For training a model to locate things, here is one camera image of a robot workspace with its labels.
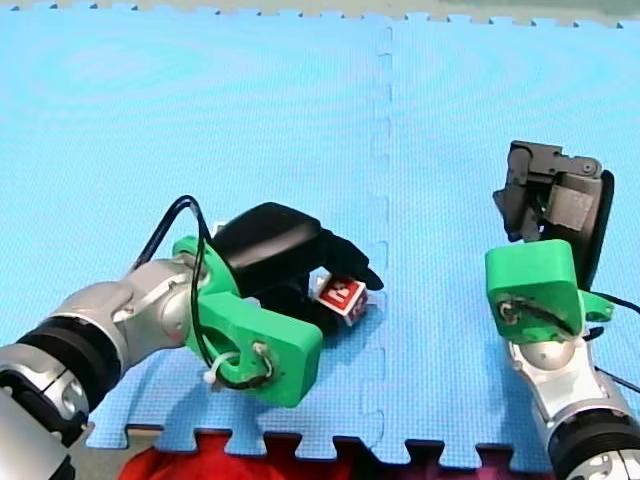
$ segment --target blue foam mat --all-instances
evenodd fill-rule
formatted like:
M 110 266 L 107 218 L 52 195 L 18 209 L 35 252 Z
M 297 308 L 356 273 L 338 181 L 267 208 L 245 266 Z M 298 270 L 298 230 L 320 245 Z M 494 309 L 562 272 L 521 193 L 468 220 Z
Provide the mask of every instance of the blue foam mat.
M 386 283 L 366 322 L 327 345 L 298 408 L 211 395 L 190 352 L 162 352 L 94 413 L 91 446 L 124 447 L 135 424 L 163 428 L 167 450 L 229 429 L 238 454 L 287 432 L 304 458 L 334 458 L 348 436 L 392 463 L 405 441 L 435 440 L 444 465 L 477 466 L 489 443 L 513 445 L 516 469 L 548 468 L 484 297 L 483 255 L 505 244 L 490 194 L 514 138 L 599 158 L 618 188 L 595 287 L 637 300 L 636 24 L 41 7 L 0 10 L 2 343 L 122 275 L 185 192 L 211 222 L 264 200 L 317 215 Z M 191 229 L 181 219 L 162 253 Z M 620 309 L 595 352 L 635 382 L 639 329 Z

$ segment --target green 3d-printed mount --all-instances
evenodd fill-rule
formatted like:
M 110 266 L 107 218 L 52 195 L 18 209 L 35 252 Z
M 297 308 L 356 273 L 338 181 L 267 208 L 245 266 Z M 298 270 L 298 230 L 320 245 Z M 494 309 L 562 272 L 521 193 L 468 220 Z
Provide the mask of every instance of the green 3d-printed mount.
M 613 304 L 578 289 L 571 245 L 522 243 L 485 256 L 487 295 L 502 337 L 517 344 L 583 334 L 585 321 L 611 319 Z
M 174 245 L 173 253 L 195 256 L 197 245 L 197 238 L 185 237 Z M 220 371 L 228 380 L 241 382 L 265 373 L 253 348 L 255 342 L 264 344 L 274 367 L 273 378 L 249 391 L 274 405 L 296 406 L 315 382 L 322 332 L 315 325 L 259 308 L 240 298 L 222 258 L 208 245 L 205 248 L 204 265 L 209 280 L 200 287 L 198 302 L 211 357 L 238 353 L 239 357 L 223 362 Z M 186 344 L 201 356 L 193 328 Z

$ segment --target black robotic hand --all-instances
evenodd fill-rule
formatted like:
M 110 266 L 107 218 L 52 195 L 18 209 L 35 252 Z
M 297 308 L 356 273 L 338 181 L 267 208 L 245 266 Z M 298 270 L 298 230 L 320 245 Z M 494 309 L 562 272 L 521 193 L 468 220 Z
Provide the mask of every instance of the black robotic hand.
M 302 212 L 264 203 L 219 230 L 212 247 L 225 260 L 240 294 L 262 307 L 317 325 L 325 335 L 337 326 L 335 315 L 309 298 L 309 274 L 319 267 L 383 288 L 369 259 L 353 243 L 322 228 Z

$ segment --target red and white cube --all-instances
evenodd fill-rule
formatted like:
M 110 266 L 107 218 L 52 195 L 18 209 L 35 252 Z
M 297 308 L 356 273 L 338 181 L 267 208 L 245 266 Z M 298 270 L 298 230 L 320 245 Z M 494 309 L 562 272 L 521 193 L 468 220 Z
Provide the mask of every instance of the red and white cube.
M 367 286 L 363 282 L 336 275 L 319 280 L 315 300 L 333 310 L 352 327 L 367 309 Z

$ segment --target black cable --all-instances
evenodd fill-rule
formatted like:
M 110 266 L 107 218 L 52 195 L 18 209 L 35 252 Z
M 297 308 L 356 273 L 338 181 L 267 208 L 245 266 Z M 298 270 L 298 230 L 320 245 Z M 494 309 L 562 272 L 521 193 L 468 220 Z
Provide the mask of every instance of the black cable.
M 594 295 L 598 295 L 599 297 L 602 297 L 605 300 L 609 300 L 611 303 L 615 303 L 616 305 L 620 305 L 621 307 L 633 310 L 638 315 L 640 315 L 640 307 L 635 303 L 631 303 L 627 300 L 622 300 L 621 298 L 614 297 L 613 295 L 609 295 L 607 293 L 598 293 L 598 292 L 591 292 L 591 293 L 593 293 Z
M 131 271 L 136 270 L 141 265 L 151 260 L 180 212 L 187 207 L 191 209 L 191 212 L 194 214 L 198 222 L 198 246 L 194 259 L 193 276 L 191 277 L 191 291 L 189 298 L 192 318 L 191 323 L 198 348 L 200 349 L 200 354 L 207 364 L 207 367 L 211 368 L 214 360 L 206 347 L 204 335 L 202 334 L 202 324 L 200 323 L 200 308 L 198 304 L 198 280 L 200 278 L 202 263 L 204 261 L 205 244 L 213 247 L 213 240 L 211 238 L 211 235 L 209 234 L 209 229 L 207 228 L 207 223 L 204 219 L 204 215 L 202 214 L 202 210 L 200 209 L 200 205 L 194 197 L 192 197 L 191 195 L 183 195 L 171 204 L 171 206 L 167 209 L 166 213 L 158 223 L 158 226 L 151 234 L 151 237 L 142 249 L 142 252 L 140 253 L 140 255 L 138 255 L 138 258 L 131 267 Z M 260 357 L 265 368 L 267 369 L 266 374 L 257 375 L 243 382 L 232 382 L 225 378 L 224 375 L 218 371 L 216 372 L 216 379 L 219 380 L 220 383 L 222 383 L 225 387 L 232 390 L 247 390 L 250 388 L 257 388 L 268 381 L 272 376 L 272 365 L 270 361 L 268 360 L 268 358 L 266 358 L 266 355 L 260 355 Z
M 600 335 L 604 333 L 604 327 L 593 327 L 589 329 L 589 333 L 586 334 L 582 339 L 585 342 L 591 342 L 598 338 Z
M 545 322 L 562 330 L 564 333 L 566 333 L 570 337 L 576 336 L 576 333 L 571 329 L 569 324 L 565 322 L 563 319 L 561 319 L 560 317 L 558 317 L 553 312 L 549 312 L 548 310 L 545 310 L 544 308 L 534 305 L 533 303 L 528 302 L 524 299 L 512 299 L 507 303 L 511 305 L 510 308 L 514 310 L 521 310 L 529 313 L 530 315 L 538 317 L 539 319 L 544 320 Z
M 635 393 L 639 393 L 640 394 L 640 387 L 638 387 L 637 385 L 626 381 L 624 378 L 620 378 L 612 373 L 607 372 L 606 370 L 601 369 L 600 367 L 596 366 L 595 369 L 598 372 L 602 372 L 604 373 L 607 377 L 609 377 L 611 380 L 613 380 L 614 382 L 616 382 L 619 385 L 622 385 L 623 387 L 628 388 L 629 390 L 635 392 Z
M 640 308 L 631 303 L 631 302 L 627 302 L 626 300 L 621 300 L 619 298 L 616 298 L 612 295 L 606 295 L 606 294 L 601 294 L 601 293 L 594 293 L 594 295 L 599 295 L 602 298 L 609 300 L 612 303 L 616 303 L 622 307 L 626 307 L 626 308 L 630 308 L 632 310 L 634 310 L 637 313 L 640 313 Z M 547 310 L 544 310 L 540 307 L 537 307 L 535 305 L 532 305 L 529 302 L 526 302 L 524 300 L 515 300 L 515 301 L 511 301 L 510 302 L 513 308 L 519 308 L 520 310 L 525 310 L 528 311 L 530 314 L 535 315 L 536 317 L 547 321 L 548 323 L 551 323 L 552 325 L 560 328 L 561 330 L 563 330 L 565 333 L 568 333 L 571 336 L 574 336 L 571 329 L 569 328 L 568 324 L 562 320 L 561 318 L 559 318 L 557 315 L 555 315 L 552 312 L 549 312 Z M 599 336 L 601 336 L 604 333 L 604 327 L 593 327 L 589 329 L 589 333 L 587 335 L 585 335 L 583 337 L 583 339 L 586 342 L 590 342 L 595 340 L 596 338 L 598 338 Z M 614 382 L 616 382 L 619 385 L 622 385 L 625 388 L 628 388 L 629 390 L 640 394 L 640 387 L 638 387 L 637 385 L 628 382 L 627 380 L 620 378 L 616 375 L 613 375 L 612 373 L 607 372 L 606 370 L 601 369 L 598 366 L 594 367 L 597 371 L 602 372 L 603 374 L 607 375 L 609 378 L 611 378 L 611 380 L 613 380 Z

